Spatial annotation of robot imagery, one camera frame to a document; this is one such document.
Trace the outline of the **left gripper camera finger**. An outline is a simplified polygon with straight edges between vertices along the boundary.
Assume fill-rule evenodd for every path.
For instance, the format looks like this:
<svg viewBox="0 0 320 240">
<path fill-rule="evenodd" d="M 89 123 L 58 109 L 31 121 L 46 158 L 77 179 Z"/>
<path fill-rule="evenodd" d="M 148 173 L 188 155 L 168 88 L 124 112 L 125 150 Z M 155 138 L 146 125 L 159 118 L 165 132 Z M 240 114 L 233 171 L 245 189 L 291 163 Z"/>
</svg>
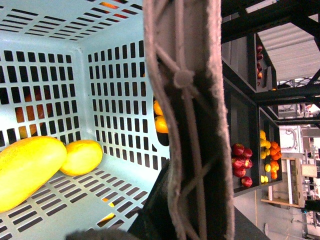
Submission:
<svg viewBox="0 0 320 240">
<path fill-rule="evenodd" d="M 119 229 L 90 229 L 75 231 L 65 237 L 66 240 L 134 240 L 135 236 Z"/>
</svg>

